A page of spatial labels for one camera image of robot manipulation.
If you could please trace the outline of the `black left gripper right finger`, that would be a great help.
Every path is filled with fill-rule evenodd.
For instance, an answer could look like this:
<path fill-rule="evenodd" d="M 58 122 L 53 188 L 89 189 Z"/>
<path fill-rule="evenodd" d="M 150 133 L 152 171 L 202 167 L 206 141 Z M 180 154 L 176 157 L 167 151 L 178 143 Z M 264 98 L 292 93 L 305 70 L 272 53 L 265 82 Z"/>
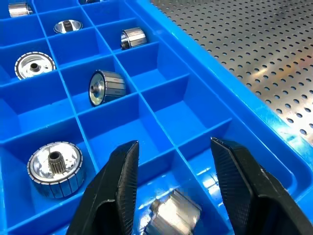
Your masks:
<path fill-rule="evenodd" d="M 313 226 L 283 185 L 249 150 L 211 138 L 219 187 L 236 235 L 311 235 Z"/>

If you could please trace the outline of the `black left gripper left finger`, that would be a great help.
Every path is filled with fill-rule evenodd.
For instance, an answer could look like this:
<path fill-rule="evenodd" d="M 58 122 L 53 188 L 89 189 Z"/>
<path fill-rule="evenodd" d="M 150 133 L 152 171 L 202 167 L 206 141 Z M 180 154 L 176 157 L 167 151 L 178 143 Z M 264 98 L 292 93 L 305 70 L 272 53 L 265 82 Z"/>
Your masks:
<path fill-rule="evenodd" d="M 139 142 L 118 146 L 87 186 L 68 235 L 130 235 L 134 224 Z"/>

